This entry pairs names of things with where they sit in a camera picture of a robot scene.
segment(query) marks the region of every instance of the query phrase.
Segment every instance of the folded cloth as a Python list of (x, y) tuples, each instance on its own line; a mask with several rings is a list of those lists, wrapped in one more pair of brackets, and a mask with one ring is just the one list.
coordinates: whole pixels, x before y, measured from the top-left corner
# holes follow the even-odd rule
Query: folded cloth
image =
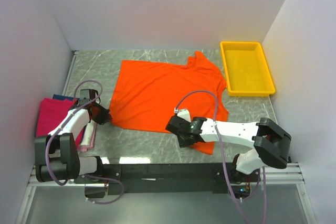
[[(54, 100), (44, 98), (40, 104), (40, 111), (37, 121), (36, 136), (48, 135), (50, 131), (54, 130), (67, 116), (69, 108), (74, 102), (69, 100)], [(78, 134), (75, 139), (76, 147), (83, 136), (83, 130)]]
[(83, 140), (80, 143), (79, 147), (77, 148), (78, 151), (87, 152), (88, 150), (94, 147), (94, 139), (96, 137), (96, 128), (97, 128), (96, 122), (91, 121), (90, 123), (88, 123), (85, 129), (85, 132), (84, 132)]
[[(124, 129), (164, 132), (177, 103), (195, 90), (208, 90), (218, 99), (216, 119), (227, 121), (222, 104), (226, 82), (221, 71), (204, 54), (196, 51), (187, 65), (124, 60), (110, 103), (112, 123)], [(208, 93), (195, 93), (179, 109), (189, 110), (191, 118), (213, 118), (215, 99)], [(197, 143), (193, 148), (212, 154), (214, 143)]]

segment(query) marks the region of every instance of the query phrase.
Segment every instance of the marble table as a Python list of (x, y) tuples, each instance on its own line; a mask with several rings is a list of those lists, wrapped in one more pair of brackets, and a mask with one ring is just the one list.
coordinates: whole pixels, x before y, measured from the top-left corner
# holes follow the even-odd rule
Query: marble table
[[(117, 81), (122, 60), (146, 60), (183, 64), (195, 50), (97, 50), (76, 51), (65, 95), (73, 96), (76, 85), (83, 80), (95, 79), (102, 83), (104, 92), (101, 104), (108, 108), (115, 83)], [(220, 50), (202, 50), (204, 55), (223, 71)], [(95, 83), (85, 83), (82, 88), (95, 88)], [(222, 103), (229, 111), (229, 122), (254, 122), (261, 117), (276, 121), (269, 97), (248, 98), (229, 97), (227, 90), (222, 95)], [(227, 162), (234, 156), (246, 152), (249, 148), (224, 144)], [(80, 156), (99, 155), (105, 163), (209, 163), (220, 162), (219, 143), (216, 143), (214, 154), (207, 155), (191, 148), (179, 148), (177, 138), (173, 134), (141, 132), (125, 130), (112, 124), (98, 125), (96, 141), (93, 149)]]

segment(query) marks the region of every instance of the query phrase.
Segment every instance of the orange fabric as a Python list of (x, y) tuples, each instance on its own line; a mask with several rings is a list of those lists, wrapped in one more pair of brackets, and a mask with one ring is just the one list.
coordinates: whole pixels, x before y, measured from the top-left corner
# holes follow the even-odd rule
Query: orange fabric
[[(205, 89), (218, 98), (216, 119), (227, 121), (222, 104), (226, 82), (220, 70), (199, 51), (188, 57), (187, 65), (124, 60), (110, 103), (112, 123), (124, 129), (164, 132), (177, 103), (186, 94)], [(185, 99), (179, 109), (186, 108), (194, 116), (212, 118), (214, 98), (195, 93)], [(193, 148), (212, 154), (214, 143), (197, 143)]]

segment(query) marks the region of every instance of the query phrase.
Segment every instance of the yellow container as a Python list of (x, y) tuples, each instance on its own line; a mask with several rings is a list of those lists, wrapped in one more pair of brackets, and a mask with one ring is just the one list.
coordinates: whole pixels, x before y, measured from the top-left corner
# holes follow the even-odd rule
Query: yellow container
[(229, 96), (266, 97), (275, 93), (261, 44), (258, 42), (221, 42)]

